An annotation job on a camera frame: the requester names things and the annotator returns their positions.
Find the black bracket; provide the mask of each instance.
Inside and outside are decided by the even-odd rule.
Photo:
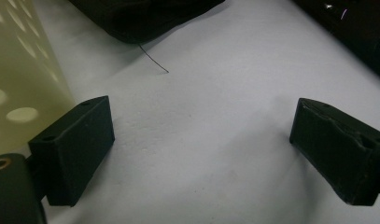
[[[339,109],[300,99],[290,142],[352,205],[374,204],[380,193],[380,132]]]
[[[114,143],[108,97],[83,102],[29,142],[32,155],[0,156],[0,223],[47,223],[40,200],[74,206]]]

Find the white surface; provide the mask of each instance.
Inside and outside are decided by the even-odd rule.
[[[36,9],[77,100],[109,95],[117,140],[51,224],[380,223],[289,143],[299,97],[380,130],[380,79],[289,0],[228,0],[146,44],[65,0]]]

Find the thin wire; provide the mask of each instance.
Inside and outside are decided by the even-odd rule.
[[[169,71],[168,70],[166,70],[166,68],[164,68],[164,67],[162,67],[162,65],[160,65],[159,63],[157,63],[153,58],[151,58],[151,56],[149,56],[149,54],[147,54],[147,52],[143,49],[143,47],[141,47],[141,45],[139,44],[139,48],[141,49],[141,50],[143,50],[143,52],[155,63],[155,64],[157,64],[161,69],[163,69],[165,72],[166,72],[166,74],[168,74],[169,73]]]

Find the black object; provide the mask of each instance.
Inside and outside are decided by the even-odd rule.
[[[0,224],[44,224],[44,210],[35,196],[25,159],[0,156]]]
[[[110,35],[142,43],[202,15],[224,0],[70,0]]]
[[[380,132],[333,106],[300,99],[290,142],[338,196],[373,205],[380,193]]]
[[[380,0],[293,0],[380,76]]]
[[[77,105],[29,142],[32,155],[0,156],[0,223],[46,223],[40,200],[74,206],[115,140],[108,97]]]

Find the white fabric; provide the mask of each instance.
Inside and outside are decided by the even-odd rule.
[[[227,0],[139,47],[66,0],[35,0],[79,103],[109,95],[117,140],[50,224],[380,223],[289,143],[298,98],[380,131],[380,78],[288,0]]]

